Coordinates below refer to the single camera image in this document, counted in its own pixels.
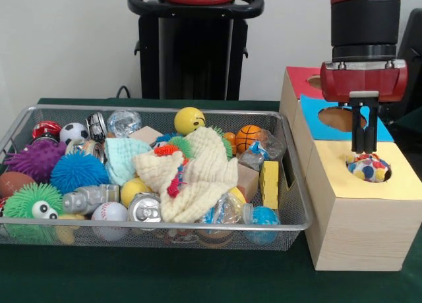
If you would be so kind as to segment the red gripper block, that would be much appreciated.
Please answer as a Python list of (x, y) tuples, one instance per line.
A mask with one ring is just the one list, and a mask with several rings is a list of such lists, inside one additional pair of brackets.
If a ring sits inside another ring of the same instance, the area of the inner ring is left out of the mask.
[[(351, 99), (376, 98), (380, 103), (400, 101), (406, 90), (407, 63), (388, 61), (324, 62), (320, 68), (322, 94), (326, 101), (347, 103)], [(378, 102), (365, 103), (369, 109), (365, 131), (361, 106), (352, 103), (351, 150), (355, 153), (377, 150)]]

